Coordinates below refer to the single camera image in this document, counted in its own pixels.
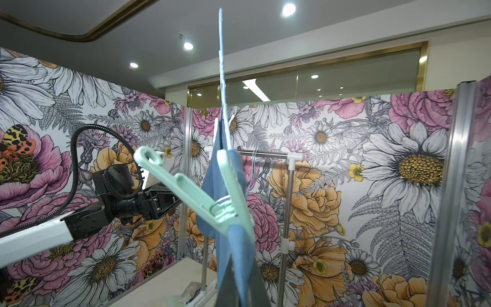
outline metal frame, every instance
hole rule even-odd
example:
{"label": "metal frame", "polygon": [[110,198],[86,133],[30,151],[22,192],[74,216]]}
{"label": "metal frame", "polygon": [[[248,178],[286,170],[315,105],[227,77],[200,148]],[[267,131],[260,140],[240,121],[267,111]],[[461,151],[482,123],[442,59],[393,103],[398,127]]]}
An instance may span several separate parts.
{"label": "metal frame", "polygon": [[465,201],[467,153],[472,141],[470,134],[474,126],[477,90],[477,82],[457,86],[425,306],[447,306],[457,224],[462,201]]}

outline daisy yellow center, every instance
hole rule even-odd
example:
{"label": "daisy yellow center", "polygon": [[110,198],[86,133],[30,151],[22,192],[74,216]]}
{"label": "daisy yellow center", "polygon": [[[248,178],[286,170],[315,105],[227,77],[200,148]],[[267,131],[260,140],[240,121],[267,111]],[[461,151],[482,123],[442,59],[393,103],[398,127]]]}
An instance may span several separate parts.
{"label": "daisy yellow center", "polygon": [[452,272],[456,278],[461,278],[462,276],[464,276],[464,267],[465,265],[462,259],[455,259]]}
{"label": "daisy yellow center", "polygon": [[491,247],[491,224],[488,222],[484,222],[481,226],[479,226],[479,236],[477,241],[480,245],[485,248]]}
{"label": "daisy yellow center", "polygon": [[201,146],[197,142],[192,141],[192,143],[191,143],[191,156],[196,157],[197,155],[199,155],[200,149],[201,149]]}
{"label": "daisy yellow center", "polygon": [[150,130],[150,124],[148,123],[148,121],[143,121],[141,122],[141,128],[145,131],[149,131]]}
{"label": "daisy yellow center", "polygon": [[266,264],[261,268],[261,274],[264,280],[277,281],[279,278],[279,268]]}
{"label": "daisy yellow center", "polygon": [[443,177],[443,161],[422,154],[410,155],[399,163],[401,176],[423,184],[439,183]]}
{"label": "daisy yellow center", "polygon": [[95,266],[94,270],[90,274],[90,277],[93,281],[103,280],[114,271],[115,267],[116,257],[108,258]]}
{"label": "daisy yellow center", "polygon": [[199,114],[199,116],[207,117],[208,116],[208,109],[198,109],[198,114]]}
{"label": "daisy yellow center", "polygon": [[69,252],[73,250],[73,247],[75,247],[75,242],[70,242],[65,245],[60,245],[55,248],[50,249],[50,256],[49,259],[55,259],[56,257],[63,257]]}
{"label": "daisy yellow center", "polygon": [[234,118],[230,122],[230,133],[234,133],[237,130],[237,120]]}
{"label": "daisy yellow center", "polygon": [[327,141],[327,136],[324,132],[318,132],[316,135],[315,135],[315,139],[317,140],[317,142],[319,143],[325,143]]}
{"label": "daisy yellow center", "polygon": [[367,273],[367,267],[365,264],[359,260],[355,260],[350,263],[351,271],[358,275],[365,275]]}

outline ceiling light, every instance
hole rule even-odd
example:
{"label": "ceiling light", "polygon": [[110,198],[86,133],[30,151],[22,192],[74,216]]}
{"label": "ceiling light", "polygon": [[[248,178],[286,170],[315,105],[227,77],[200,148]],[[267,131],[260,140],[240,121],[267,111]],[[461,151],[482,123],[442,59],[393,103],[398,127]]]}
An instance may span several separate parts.
{"label": "ceiling light", "polygon": [[194,46],[191,43],[184,43],[184,49],[191,50],[193,48],[194,48]]}
{"label": "ceiling light", "polygon": [[283,17],[288,17],[288,16],[291,16],[291,15],[293,15],[293,13],[295,13],[295,10],[296,10],[296,9],[297,9],[297,8],[296,8],[296,7],[295,7],[293,4],[291,4],[291,3],[286,4],[286,5],[283,7],[283,11],[281,12],[281,15],[282,15]]}
{"label": "ceiling light", "polygon": [[262,101],[271,101],[263,91],[257,86],[256,79],[249,79],[242,81],[254,94],[256,94]]}

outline blue cloth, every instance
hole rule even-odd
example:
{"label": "blue cloth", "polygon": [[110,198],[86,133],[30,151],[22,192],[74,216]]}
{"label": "blue cloth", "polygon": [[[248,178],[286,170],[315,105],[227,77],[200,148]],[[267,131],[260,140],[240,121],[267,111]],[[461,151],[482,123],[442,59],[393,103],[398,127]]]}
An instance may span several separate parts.
{"label": "blue cloth", "polygon": [[[225,127],[223,120],[220,120],[213,148],[213,155],[210,166],[203,180],[201,187],[210,197],[218,200],[228,195],[227,188],[218,167],[217,151],[227,149],[225,139]],[[244,193],[246,192],[246,176],[243,171],[242,157],[237,150],[228,150],[228,154],[237,173],[237,179]],[[232,256],[234,264],[234,275],[237,290],[241,298],[241,305],[248,306],[248,281],[255,259],[255,245],[249,242],[246,232],[241,225],[229,227],[228,237],[221,235],[199,216],[196,217],[198,229],[204,234],[215,239],[217,249],[217,273],[218,289],[223,281],[225,270],[227,269],[228,259]]]}

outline butterfly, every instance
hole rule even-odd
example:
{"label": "butterfly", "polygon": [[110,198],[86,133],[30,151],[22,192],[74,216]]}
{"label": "butterfly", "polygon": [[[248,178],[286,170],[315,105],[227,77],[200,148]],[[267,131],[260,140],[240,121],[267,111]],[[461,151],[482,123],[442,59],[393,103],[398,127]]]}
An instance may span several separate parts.
{"label": "butterfly", "polygon": [[18,161],[20,156],[31,154],[36,142],[27,138],[27,130],[20,124],[10,127],[0,143],[0,171],[9,160]]}

